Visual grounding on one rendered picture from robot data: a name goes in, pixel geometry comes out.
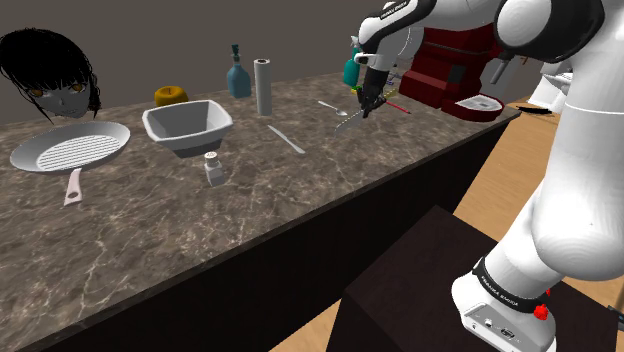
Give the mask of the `silver wide-bladed knife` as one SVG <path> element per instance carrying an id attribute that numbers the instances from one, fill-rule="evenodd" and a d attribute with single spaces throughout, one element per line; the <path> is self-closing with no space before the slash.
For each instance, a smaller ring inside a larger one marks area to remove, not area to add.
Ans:
<path id="1" fill-rule="evenodd" d="M 357 127 L 362 121 L 364 116 L 364 110 L 360 110 L 357 113 L 353 114 L 349 118 L 345 119 L 341 123 L 339 123 L 334 131 L 334 135 L 337 136 L 344 131 L 348 130 L 352 127 Z"/>

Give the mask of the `teal spray bottle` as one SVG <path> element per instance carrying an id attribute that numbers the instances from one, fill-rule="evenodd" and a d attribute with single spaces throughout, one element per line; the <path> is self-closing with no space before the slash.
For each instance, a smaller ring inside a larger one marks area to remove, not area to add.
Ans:
<path id="1" fill-rule="evenodd" d="M 343 83 L 353 88 L 358 85 L 361 66 L 355 59 L 355 56 L 360 52 L 359 39 L 357 36 L 352 36 L 351 41 L 351 57 L 344 65 Z"/>

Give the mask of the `silver spoon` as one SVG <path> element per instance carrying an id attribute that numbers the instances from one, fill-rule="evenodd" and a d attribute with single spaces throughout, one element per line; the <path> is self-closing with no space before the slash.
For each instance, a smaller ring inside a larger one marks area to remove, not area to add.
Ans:
<path id="1" fill-rule="evenodd" d="M 319 103 L 320 105 L 322 105 L 322 106 L 325 106 L 325 107 L 331 108 L 331 109 L 332 109 L 332 110 L 333 110 L 333 111 L 334 111 L 337 115 L 339 115 L 339 116 L 347 116 L 347 115 L 348 115 L 348 113 L 347 113 L 347 112 L 345 112 L 345 111 L 343 111 L 343 110 L 341 110 L 341 109 L 339 109 L 339 108 L 336 108 L 336 107 L 334 107 L 334 106 L 332 106 L 332 105 L 330 105 L 330 104 L 328 104 L 328 103 L 326 103 L 326 102 L 323 102 L 323 101 L 320 101 L 320 100 L 319 100 L 319 101 L 318 101 L 318 103 Z"/>

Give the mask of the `red coffee machine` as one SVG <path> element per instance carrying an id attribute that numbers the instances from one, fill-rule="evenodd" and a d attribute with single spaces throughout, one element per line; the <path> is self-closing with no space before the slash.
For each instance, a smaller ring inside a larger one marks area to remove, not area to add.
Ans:
<path id="1" fill-rule="evenodd" d="M 504 104 L 481 93 L 486 64 L 502 52 L 493 25 L 465 31 L 418 31 L 422 41 L 411 68 L 402 74 L 399 93 L 462 120 L 495 120 Z"/>

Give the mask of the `silver butter knife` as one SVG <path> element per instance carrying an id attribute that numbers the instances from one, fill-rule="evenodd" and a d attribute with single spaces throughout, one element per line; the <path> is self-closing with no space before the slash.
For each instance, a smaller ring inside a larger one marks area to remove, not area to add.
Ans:
<path id="1" fill-rule="evenodd" d="M 297 153 L 299 154 L 305 154 L 305 150 L 303 150 L 301 147 L 299 147 L 298 145 L 296 145 L 295 143 L 293 143 L 286 135 L 284 135 L 281 131 L 279 131 L 277 128 L 271 126 L 271 125 L 267 125 L 267 127 L 272 130 L 277 136 L 279 136 L 283 141 L 285 141 L 287 144 L 289 144 Z"/>

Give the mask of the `white paper towel roll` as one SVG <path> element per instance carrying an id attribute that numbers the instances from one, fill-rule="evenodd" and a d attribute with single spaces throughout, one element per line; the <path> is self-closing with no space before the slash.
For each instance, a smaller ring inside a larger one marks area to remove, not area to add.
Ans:
<path id="1" fill-rule="evenodd" d="M 256 59 L 254 61 L 257 111 L 261 116 L 272 115 L 271 61 Z"/>

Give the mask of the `blue pump bottle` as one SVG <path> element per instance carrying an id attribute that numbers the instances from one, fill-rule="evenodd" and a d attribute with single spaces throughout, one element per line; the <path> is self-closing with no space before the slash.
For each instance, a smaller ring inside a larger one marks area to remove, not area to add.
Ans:
<path id="1" fill-rule="evenodd" d="M 227 83 L 230 94 L 234 98 L 251 96 L 251 79 L 248 72 L 242 67 L 239 55 L 239 45 L 232 44 L 233 66 L 227 73 Z"/>

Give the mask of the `white salt shaker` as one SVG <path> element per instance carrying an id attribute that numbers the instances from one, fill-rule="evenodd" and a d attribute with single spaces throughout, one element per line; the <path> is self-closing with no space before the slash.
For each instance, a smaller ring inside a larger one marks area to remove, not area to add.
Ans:
<path id="1" fill-rule="evenodd" d="M 210 185 L 212 187 L 222 185 L 225 182 L 225 175 L 217 153 L 214 151 L 207 152 L 204 154 L 204 158 L 204 168 Z"/>

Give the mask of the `white blocky object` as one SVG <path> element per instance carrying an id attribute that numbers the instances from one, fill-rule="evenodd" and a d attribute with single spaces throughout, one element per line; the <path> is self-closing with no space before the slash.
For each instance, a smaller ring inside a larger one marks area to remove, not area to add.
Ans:
<path id="1" fill-rule="evenodd" d="M 568 60 L 544 63 L 540 74 L 541 80 L 528 103 L 560 114 L 573 78 L 571 64 Z"/>

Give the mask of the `white square bowl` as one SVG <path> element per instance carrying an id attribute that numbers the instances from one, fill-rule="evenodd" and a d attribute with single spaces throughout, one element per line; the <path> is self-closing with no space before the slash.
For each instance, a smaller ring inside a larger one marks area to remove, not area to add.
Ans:
<path id="1" fill-rule="evenodd" d="M 179 158 L 195 157 L 220 148 L 233 127 L 230 114 L 213 100 L 196 100 L 145 110 L 147 135 Z"/>

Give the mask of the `dark robot stand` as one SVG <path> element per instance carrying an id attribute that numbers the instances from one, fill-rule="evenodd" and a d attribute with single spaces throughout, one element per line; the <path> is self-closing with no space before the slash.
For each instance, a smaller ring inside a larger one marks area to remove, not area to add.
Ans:
<path id="1" fill-rule="evenodd" d="M 496 242 L 435 206 L 344 291 L 326 352 L 497 352 L 451 296 Z"/>

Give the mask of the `yellow round fruit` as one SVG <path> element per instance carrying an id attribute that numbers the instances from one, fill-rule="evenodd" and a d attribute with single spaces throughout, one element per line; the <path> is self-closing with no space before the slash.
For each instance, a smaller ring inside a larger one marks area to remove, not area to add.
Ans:
<path id="1" fill-rule="evenodd" d="M 185 90 L 179 86 L 164 86 L 154 92 L 154 101 L 157 107 L 188 102 Z"/>

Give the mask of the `white frying pan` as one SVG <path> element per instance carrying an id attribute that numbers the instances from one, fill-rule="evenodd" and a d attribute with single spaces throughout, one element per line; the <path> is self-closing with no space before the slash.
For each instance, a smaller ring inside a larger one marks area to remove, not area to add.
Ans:
<path id="1" fill-rule="evenodd" d="M 10 155 L 10 162 L 27 172 L 68 174 L 64 206 L 69 206 L 83 200 L 81 172 L 113 160 L 130 137 L 130 130 L 116 122 L 60 126 L 23 142 Z"/>

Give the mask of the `black-haired doll head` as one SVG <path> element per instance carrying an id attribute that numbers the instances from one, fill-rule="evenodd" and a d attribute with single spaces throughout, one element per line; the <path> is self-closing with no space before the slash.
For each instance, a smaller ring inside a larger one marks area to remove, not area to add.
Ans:
<path id="1" fill-rule="evenodd" d="M 1 36 L 0 75 L 45 118 L 79 119 L 101 109 L 91 63 L 78 45 L 60 33 L 25 28 Z"/>

